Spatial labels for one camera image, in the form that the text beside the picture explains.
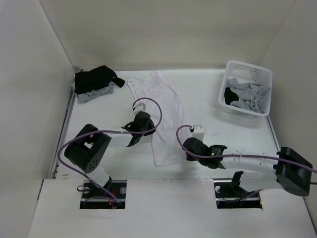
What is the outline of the white tank top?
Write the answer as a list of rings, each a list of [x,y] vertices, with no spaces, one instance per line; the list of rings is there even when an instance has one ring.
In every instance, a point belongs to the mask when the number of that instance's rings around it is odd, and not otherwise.
[[[176,138],[176,130],[186,123],[184,107],[177,92],[167,84],[159,72],[151,72],[148,78],[131,78],[127,84],[135,100],[141,100],[146,112],[158,127],[152,134],[152,151],[157,167],[182,164],[185,160],[183,151]]]

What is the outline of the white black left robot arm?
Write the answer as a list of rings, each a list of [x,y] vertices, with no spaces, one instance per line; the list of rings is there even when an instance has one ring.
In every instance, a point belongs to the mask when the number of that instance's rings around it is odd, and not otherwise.
[[[108,147],[131,147],[139,143],[143,136],[155,132],[151,116],[137,112],[134,120],[119,130],[119,133],[94,133],[70,143],[64,156],[81,172],[96,182],[94,192],[99,197],[107,197],[111,192],[112,179],[100,166]]]

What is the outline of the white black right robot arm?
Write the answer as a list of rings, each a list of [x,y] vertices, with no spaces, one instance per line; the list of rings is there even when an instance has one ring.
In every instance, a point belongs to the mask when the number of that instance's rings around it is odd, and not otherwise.
[[[190,137],[182,144],[187,161],[197,161],[210,169],[235,169],[230,191],[238,197],[264,189],[283,189],[292,195],[310,194],[313,165],[289,147],[282,147],[277,157],[267,155],[227,154],[224,145],[206,146]]]

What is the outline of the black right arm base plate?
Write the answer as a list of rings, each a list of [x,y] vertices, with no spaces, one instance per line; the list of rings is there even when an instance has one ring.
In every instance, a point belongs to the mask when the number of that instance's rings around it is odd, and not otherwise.
[[[218,209],[262,209],[260,192],[247,192],[229,179],[213,181]]]

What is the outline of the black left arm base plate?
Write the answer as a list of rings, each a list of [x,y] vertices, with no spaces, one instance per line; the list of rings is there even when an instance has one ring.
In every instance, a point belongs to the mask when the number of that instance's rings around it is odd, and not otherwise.
[[[95,187],[89,181],[84,181],[83,185],[77,187],[81,193],[80,209],[125,209],[127,181],[113,180],[109,191],[119,200],[113,202],[112,197],[99,188]]]

